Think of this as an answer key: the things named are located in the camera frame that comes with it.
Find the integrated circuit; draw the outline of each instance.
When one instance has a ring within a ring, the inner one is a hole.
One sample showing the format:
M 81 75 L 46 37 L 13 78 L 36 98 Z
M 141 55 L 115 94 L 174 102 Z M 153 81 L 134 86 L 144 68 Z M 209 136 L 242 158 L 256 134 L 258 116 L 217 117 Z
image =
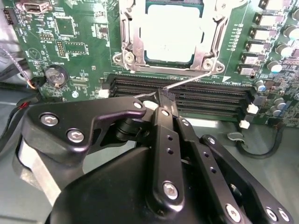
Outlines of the integrated circuit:
M 75 26 L 72 17 L 67 16 L 56 16 L 55 23 L 57 32 L 60 36 L 75 36 Z
M 86 54 L 84 43 L 79 42 L 64 42 L 65 51 L 73 54 Z

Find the motherboard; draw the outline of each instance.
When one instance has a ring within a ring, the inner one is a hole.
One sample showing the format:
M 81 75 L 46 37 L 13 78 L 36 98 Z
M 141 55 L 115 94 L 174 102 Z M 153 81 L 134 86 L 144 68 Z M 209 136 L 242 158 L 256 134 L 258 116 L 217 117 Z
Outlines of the motherboard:
M 44 97 L 170 90 L 182 116 L 299 127 L 297 0 L 4 0 Z

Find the capacitor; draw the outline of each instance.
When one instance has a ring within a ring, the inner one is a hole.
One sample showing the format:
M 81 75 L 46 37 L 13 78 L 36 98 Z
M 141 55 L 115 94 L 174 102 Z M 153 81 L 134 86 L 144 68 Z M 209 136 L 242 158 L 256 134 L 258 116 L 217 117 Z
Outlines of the capacitor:
M 288 26 L 284 30 L 284 35 L 290 38 L 291 41 L 299 40 L 299 28 L 294 25 Z
M 267 65 L 267 68 L 273 73 L 278 73 L 278 72 L 281 72 L 282 65 L 278 61 L 271 61 Z
M 280 54 L 282 57 L 290 57 L 293 53 L 293 48 L 289 47 L 285 43 L 278 45 L 275 52 Z
M 277 109 L 276 106 L 271 107 L 271 113 L 274 117 L 278 117 L 281 113 L 281 110 Z
M 56 64 L 52 64 L 45 69 L 45 76 L 48 83 L 56 88 L 62 88 L 69 79 L 67 71 Z
M 286 105 L 285 100 L 283 98 L 276 99 L 274 103 L 276 108 L 279 110 L 283 110 Z
M 257 89 L 258 92 L 266 91 L 266 86 L 264 85 L 263 80 L 258 80 L 255 83 L 255 86 L 256 86 L 256 89 Z
M 297 8 L 297 9 L 293 12 L 293 14 L 292 14 L 292 18 L 293 18 L 294 20 L 299 21 L 299 8 Z

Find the metal lever arm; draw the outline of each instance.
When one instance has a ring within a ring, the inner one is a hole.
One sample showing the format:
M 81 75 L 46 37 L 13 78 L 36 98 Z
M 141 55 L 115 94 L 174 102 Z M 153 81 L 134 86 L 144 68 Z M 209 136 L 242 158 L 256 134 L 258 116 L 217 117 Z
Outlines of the metal lever arm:
M 247 217 L 253 223 L 293 224 L 290 213 L 279 203 L 224 147 L 211 135 L 200 142 L 207 145 L 225 174 L 227 184 L 233 184 L 242 194 Z

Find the mounting screw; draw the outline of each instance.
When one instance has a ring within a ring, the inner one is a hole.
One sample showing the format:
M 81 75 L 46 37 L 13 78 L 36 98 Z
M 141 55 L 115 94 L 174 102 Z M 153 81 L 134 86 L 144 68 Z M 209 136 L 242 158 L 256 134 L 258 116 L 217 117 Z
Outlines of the mounting screw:
M 177 199 L 178 190 L 172 183 L 163 184 L 163 190 L 167 197 L 169 197 L 171 200 Z
M 228 215 L 236 222 L 239 223 L 241 221 L 241 215 L 237 211 L 237 209 L 234 208 L 231 204 L 226 205 L 226 211 L 228 212 Z
M 204 60 L 202 68 L 204 70 L 210 70 L 213 66 L 213 63 L 214 62 L 211 59 L 208 58 L 208 59 Z
M 211 137 L 208 137 L 207 139 L 209 140 L 210 143 L 212 143 L 213 145 L 215 145 L 215 140 L 214 139 L 212 139 Z
M 78 98 L 78 97 L 79 97 L 79 93 L 78 93 L 77 91 L 73 91 L 73 92 L 71 93 L 71 96 L 72 96 L 73 98 Z
M 41 117 L 41 122 L 46 126 L 54 126 L 58 124 L 58 118 L 54 115 L 45 114 Z
M 282 210 L 282 209 L 278 209 L 281 217 L 286 221 L 286 222 L 289 222 L 290 221 L 290 218 L 288 217 L 288 215 Z
M 270 209 L 270 208 L 266 208 L 267 214 L 268 216 L 273 220 L 273 221 L 277 221 L 277 216 L 275 215 L 275 213 Z
M 83 141 L 84 135 L 78 130 L 70 130 L 67 133 L 67 138 L 74 143 L 80 143 Z
M 184 125 L 189 126 L 189 122 L 187 120 L 183 119 L 182 122 L 184 123 Z
M 127 63 L 132 63 L 132 62 L 134 61 L 134 55 L 133 55 L 133 53 L 131 53 L 131 52 L 127 52 L 127 53 L 125 54 L 125 61 L 126 61 Z

